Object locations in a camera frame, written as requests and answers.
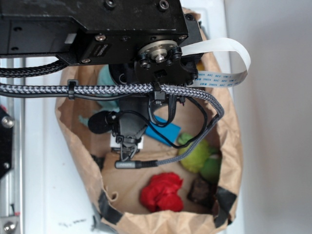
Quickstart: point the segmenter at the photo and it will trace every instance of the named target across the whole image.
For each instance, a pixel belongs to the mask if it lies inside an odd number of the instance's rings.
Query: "braided cable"
[[[167,94],[200,98],[208,101],[217,111],[219,115],[223,108],[218,101],[209,93],[181,86],[166,85],[160,86],[161,90]],[[12,94],[67,94],[68,86],[27,86],[27,85],[9,85],[0,84],[0,91]],[[95,86],[75,86],[74,94],[82,95],[116,95],[116,94],[147,94],[153,91],[151,84],[124,84],[124,85],[95,85]]]
[[[0,68],[0,77],[5,78],[27,78],[38,77],[50,73],[58,72],[67,67],[62,61],[58,60],[53,63],[39,67],[23,67],[23,68]]]
[[[210,123],[207,125],[205,131],[202,135],[199,136],[184,152],[183,154],[165,160],[157,161],[157,165],[162,165],[166,163],[172,163],[180,161],[183,158],[187,157],[198,143],[208,134],[208,132],[215,126],[215,124],[223,117],[224,110],[219,102],[211,94],[194,88],[187,88],[174,85],[160,85],[162,91],[170,95],[179,95],[192,98],[200,98],[209,102],[213,108],[216,110],[217,114],[212,118]],[[152,84],[130,84],[130,85],[114,85],[114,86],[75,86],[74,94],[78,95],[116,95],[116,94],[147,94],[152,92]],[[69,92],[68,86],[26,86],[26,85],[8,85],[0,84],[0,94],[22,94],[23,97],[27,95],[36,95],[36,94],[59,94],[66,95]]]

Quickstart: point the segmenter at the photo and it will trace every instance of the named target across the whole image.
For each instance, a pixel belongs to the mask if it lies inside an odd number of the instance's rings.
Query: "gray braided cable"
[[[187,151],[174,158],[157,161],[157,165],[172,163],[180,161],[187,157],[197,146],[197,144],[208,134],[208,132],[215,126],[219,119],[224,115],[224,110],[219,102],[211,94],[194,88],[187,88],[174,85],[161,85],[161,90],[167,94],[187,96],[193,98],[200,98],[208,101],[217,114],[213,117],[211,122],[206,127],[203,134],[195,140]],[[114,86],[75,86],[74,94],[81,95],[116,95],[116,94],[147,94],[154,90],[152,84],[130,84],[130,85],[114,85]],[[8,85],[0,84],[0,92],[10,94],[67,94],[69,92],[68,86],[26,86],[26,85]]]
[[[161,90],[167,94],[175,94],[179,96],[188,96],[200,98],[208,101],[217,111],[221,113],[221,106],[217,100],[209,93],[203,90],[187,88],[174,85],[163,84]],[[27,86],[27,85],[8,85],[0,84],[0,91],[11,94],[67,94],[68,86]],[[153,91],[152,84],[130,84],[130,85],[105,85],[105,86],[76,86],[75,94],[82,95],[115,95],[115,94],[147,94]]]

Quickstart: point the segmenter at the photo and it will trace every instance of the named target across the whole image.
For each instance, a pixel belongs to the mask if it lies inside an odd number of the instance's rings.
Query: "yellow-green object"
[[[182,133],[177,139],[179,144],[185,144],[188,140],[193,138],[192,135],[188,133]],[[182,148],[179,150],[179,155],[184,153],[189,148]],[[206,140],[202,140],[196,148],[191,152],[189,156],[181,160],[182,166],[193,173],[198,173],[199,170],[204,166],[205,161],[209,158],[209,156],[213,153],[216,153],[216,149],[214,147],[210,147]]]
[[[201,176],[212,184],[217,184],[220,176],[221,158],[219,155],[211,155],[200,169]]]

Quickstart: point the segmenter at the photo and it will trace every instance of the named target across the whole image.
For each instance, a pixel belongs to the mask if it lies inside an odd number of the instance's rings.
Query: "dark brown object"
[[[187,198],[212,210],[215,203],[215,193],[215,185],[208,183],[202,177],[198,177],[193,181]]]

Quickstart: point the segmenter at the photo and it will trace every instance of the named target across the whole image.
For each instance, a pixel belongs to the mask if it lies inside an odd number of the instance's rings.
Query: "white wall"
[[[252,58],[250,74],[234,88],[244,146],[245,231],[312,233],[312,1],[225,5],[229,37]]]

